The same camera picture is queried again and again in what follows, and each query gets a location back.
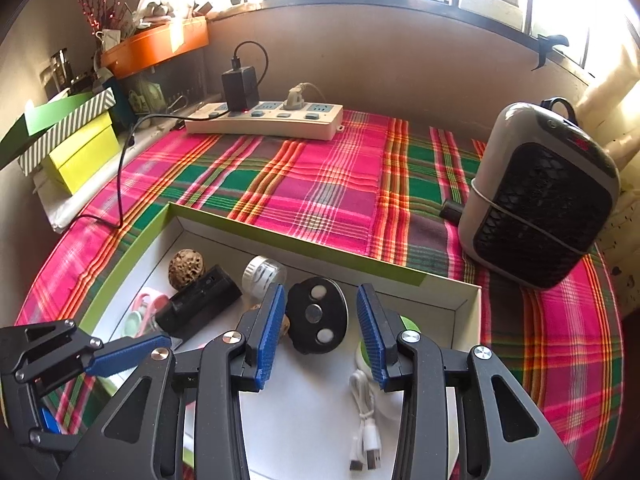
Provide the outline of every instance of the portable heater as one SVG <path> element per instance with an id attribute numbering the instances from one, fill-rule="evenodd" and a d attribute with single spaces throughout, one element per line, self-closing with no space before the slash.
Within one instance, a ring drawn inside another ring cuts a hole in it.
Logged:
<path id="1" fill-rule="evenodd" d="M 523 285 L 557 285 L 590 250 L 618 200 L 607 153 L 571 121 L 516 103 L 498 116 L 458 233 L 465 252 Z"/>

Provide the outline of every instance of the orange box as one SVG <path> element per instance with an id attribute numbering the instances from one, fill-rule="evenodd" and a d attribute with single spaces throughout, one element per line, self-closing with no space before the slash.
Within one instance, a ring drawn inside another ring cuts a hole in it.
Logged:
<path id="1" fill-rule="evenodd" d="M 102 54 L 102 66 L 117 79 L 209 44 L 204 16 L 174 21 L 124 40 Z"/>

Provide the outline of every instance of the black mesh grille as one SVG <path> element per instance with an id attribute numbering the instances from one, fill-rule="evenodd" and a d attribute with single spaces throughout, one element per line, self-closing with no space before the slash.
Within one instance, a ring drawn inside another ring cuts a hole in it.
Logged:
<path id="1" fill-rule="evenodd" d="M 610 194 L 588 174 L 543 146 L 511 157 L 494 202 L 579 251 L 609 216 Z M 559 283 L 580 256 L 536 229 L 491 208 L 474 238 L 478 256 L 532 285 Z"/>

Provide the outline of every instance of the brown textured ball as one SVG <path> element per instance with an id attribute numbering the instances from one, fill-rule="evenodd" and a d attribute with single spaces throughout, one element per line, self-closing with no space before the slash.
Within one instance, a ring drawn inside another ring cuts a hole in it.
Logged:
<path id="1" fill-rule="evenodd" d="M 257 308 L 260 308 L 260 303 L 255 304 L 249 310 L 255 310 Z M 290 326 L 291 326 L 291 322 L 289 321 L 289 318 L 285 314 L 285 316 L 282 318 L 282 324 L 280 325 L 280 335 L 278 336 L 279 341 L 282 341 L 282 338 L 287 335 L 287 332 L 289 332 Z"/>
<path id="2" fill-rule="evenodd" d="M 169 262 L 169 284 L 175 290 L 181 290 L 197 280 L 204 272 L 202 254 L 192 249 L 183 249 L 175 253 Z"/>

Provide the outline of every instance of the window sill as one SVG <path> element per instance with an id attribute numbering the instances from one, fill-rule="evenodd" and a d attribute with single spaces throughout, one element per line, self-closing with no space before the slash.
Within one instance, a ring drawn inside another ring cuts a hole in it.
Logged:
<path id="1" fill-rule="evenodd" d="M 371 5 L 382 7 L 397 7 L 399 9 L 416 10 L 418 12 L 427 12 L 437 16 L 444 16 L 452 20 L 468 23 L 475 27 L 484 28 L 508 40 L 519 43 L 534 52 L 538 52 L 538 40 L 532 38 L 528 34 L 516 30 L 515 28 L 497 22 L 491 18 L 481 16 L 469 10 L 460 9 L 440 2 L 432 0 L 264 0 L 259 3 L 239 4 L 221 12 L 210 12 L 207 15 L 209 21 L 224 20 L 238 14 L 246 12 L 254 12 L 263 9 L 278 9 L 281 7 L 293 6 L 309 6 L 309 5 Z M 583 83 L 589 85 L 593 82 L 593 76 L 585 69 L 580 67 L 576 62 L 564 56 L 561 52 L 554 50 L 547 59 L 556 65 L 561 66 L 569 73 L 577 77 Z"/>

